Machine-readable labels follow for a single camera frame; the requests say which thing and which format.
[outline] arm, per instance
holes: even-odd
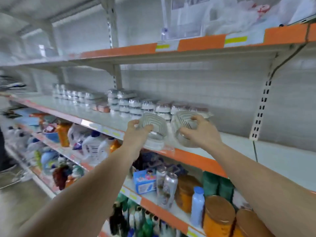
[[[66,188],[27,221],[16,237],[97,236],[113,211],[125,177],[152,126],[136,130],[130,121],[123,145],[94,170]]]
[[[316,236],[315,194],[225,145],[202,116],[193,119],[197,130],[181,133],[214,157],[276,237]]]

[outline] left hand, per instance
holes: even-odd
[[[135,125],[138,123],[139,120],[132,120],[128,123],[122,145],[128,152],[135,155],[135,159],[138,158],[139,152],[147,140],[148,133],[154,128],[153,125],[146,125],[144,128],[136,129]]]

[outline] hand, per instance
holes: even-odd
[[[136,155],[138,158],[141,148],[144,146],[148,133],[154,128],[153,125],[147,125],[144,128],[136,129],[135,125],[139,123],[139,120],[132,120],[127,124],[127,131],[125,132],[123,145],[129,153]]]
[[[210,149],[223,144],[216,127],[209,121],[205,120],[203,116],[196,115],[191,119],[197,121],[197,129],[192,130],[186,127],[181,127],[180,133],[182,133],[186,138],[207,152],[211,151]]]

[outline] product box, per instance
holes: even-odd
[[[156,171],[154,169],[134,172],[133,179],[136,186],[136,192],[139,195],[155,191],[157,188]]]

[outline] forearm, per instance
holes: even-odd
[[[56,196],[26,222],[17,237],[97,236],[132,165],[123,146]]]
[[[316,199],[310,191],[225,144],[207,152],[276,237],[315,235]]]

